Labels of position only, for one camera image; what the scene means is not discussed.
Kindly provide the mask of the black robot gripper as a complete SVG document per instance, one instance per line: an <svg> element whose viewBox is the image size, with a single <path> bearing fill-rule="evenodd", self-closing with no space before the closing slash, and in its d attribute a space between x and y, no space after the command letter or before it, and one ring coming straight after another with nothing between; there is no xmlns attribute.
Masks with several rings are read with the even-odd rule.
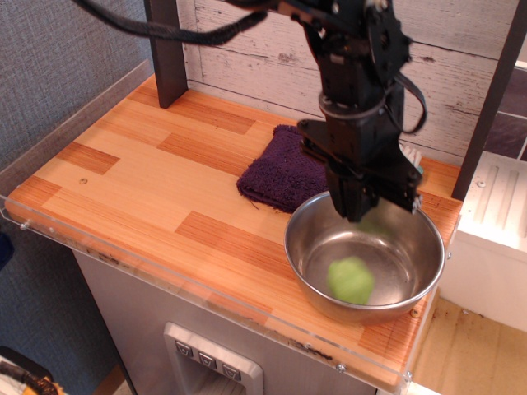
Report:
<svg viewBox="0 0 527 395"><path fill-rule="evenodd" d="M360 222L381 198L411 213L418 210L422 176L399 147L404 98L388 96L364 111L325 98L320 106L324 121L304 119L297 127L301 149L324 165L336 212Z"/></svg>

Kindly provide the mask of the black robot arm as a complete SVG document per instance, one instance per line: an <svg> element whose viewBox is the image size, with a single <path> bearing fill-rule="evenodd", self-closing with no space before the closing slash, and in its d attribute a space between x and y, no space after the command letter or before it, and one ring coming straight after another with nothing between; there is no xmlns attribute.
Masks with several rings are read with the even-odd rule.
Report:
<svg viewBox="0 0 527 395"><path fill-rule="evenodd" d="M317 63L323 121L301 120L301 149L322 163L336 212L358 222L380 199L414 213L422 176L399 147L404 95L426 103L401 72L411 56L391 1L279 1Z"/></svg>

